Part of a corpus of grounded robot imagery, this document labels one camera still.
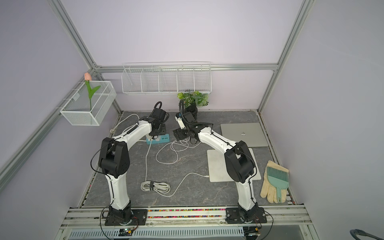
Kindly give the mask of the white square laptop charger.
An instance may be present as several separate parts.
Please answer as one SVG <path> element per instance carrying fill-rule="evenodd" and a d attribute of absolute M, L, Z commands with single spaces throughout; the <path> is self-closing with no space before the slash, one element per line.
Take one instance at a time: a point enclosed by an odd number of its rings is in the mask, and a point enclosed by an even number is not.
<path fill-rule="evenodd" d="M 175 117 L 175 119 L 176 119 L 176 121 L 177 121 L 177 123 L 178 123 L 180 129 L 182 129 L 182 130 L 185 129 L 185 124 L 184 124 L 184 122 L 183 122 L 183 119 L 182 119 L 182 118 L 179 118 L 179 117 Z"/>

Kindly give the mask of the teal power strip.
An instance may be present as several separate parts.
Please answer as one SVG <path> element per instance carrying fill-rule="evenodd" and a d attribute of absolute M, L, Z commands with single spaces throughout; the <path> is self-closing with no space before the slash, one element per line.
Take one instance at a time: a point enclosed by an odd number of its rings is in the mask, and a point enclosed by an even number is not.
<path fill-rule="evenodd" d="M 170 135 L 169 134 L 156 136 L 154 139 L 146 138 L 146 143 L 148 145 L 167 144 L 169 142 L 170 142 Z"/>

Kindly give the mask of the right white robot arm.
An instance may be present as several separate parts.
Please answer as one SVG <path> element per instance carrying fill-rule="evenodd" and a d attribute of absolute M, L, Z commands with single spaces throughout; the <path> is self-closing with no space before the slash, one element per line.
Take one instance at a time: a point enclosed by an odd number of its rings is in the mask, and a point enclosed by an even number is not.
<path fill-rule="evenodd" d="M 229 224 L 246 224 L 267 222 L 264 208 L 259 207 L 253 188 L 253 177 L 258 173 L 257 165 L 247 144 L 243 141 L 229 140 L 212 129 L 210 123 L 199 123 L 190 112 L 180 111 L 175 116 L 179 128 L 174 130 L 176 139 L 188 137 L 209 145 L 224 155 L 228 175 L 236 183 L 238 206 L 227 208 L 226 222 Z"/>

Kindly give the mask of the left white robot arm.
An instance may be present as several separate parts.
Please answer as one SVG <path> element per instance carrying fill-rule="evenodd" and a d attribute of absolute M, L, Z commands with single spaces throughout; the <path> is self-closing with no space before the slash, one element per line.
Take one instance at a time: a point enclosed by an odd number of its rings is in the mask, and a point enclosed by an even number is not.
<path fill-rule="evenodd" d="M 127 191 L 127 172 L 130 167 L 129 150 L 143 137 L 157 137 L 165 130 L 169 113 L 155 107 L 147 117 L 140 118 L 131 128 L 113 138 L 102 141 L 99 167 L 110 191 L 109 224 L 128 225 L 134 219 Z"/>

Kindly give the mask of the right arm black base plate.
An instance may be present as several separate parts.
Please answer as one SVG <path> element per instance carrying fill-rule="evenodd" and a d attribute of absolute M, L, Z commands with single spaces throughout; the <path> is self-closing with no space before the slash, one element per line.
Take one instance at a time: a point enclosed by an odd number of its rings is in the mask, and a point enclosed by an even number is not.
<path fill-rule="evenodd" d="M 255 205 L 246 211 L 240 206 L 226 208 L 226 222 L 228 224 L 267 223 L 267 216 L 264 208 Z"/>

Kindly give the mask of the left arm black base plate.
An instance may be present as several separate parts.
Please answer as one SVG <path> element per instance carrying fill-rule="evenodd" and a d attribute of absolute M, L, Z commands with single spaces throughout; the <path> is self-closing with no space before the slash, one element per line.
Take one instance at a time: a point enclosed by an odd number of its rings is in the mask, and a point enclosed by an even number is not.
<path fill-rule="evenodd" d="M 148 211 L 145 209 L 115 210 L 108 212 L 104 226 L 143 226 L 146 224 Z"/>

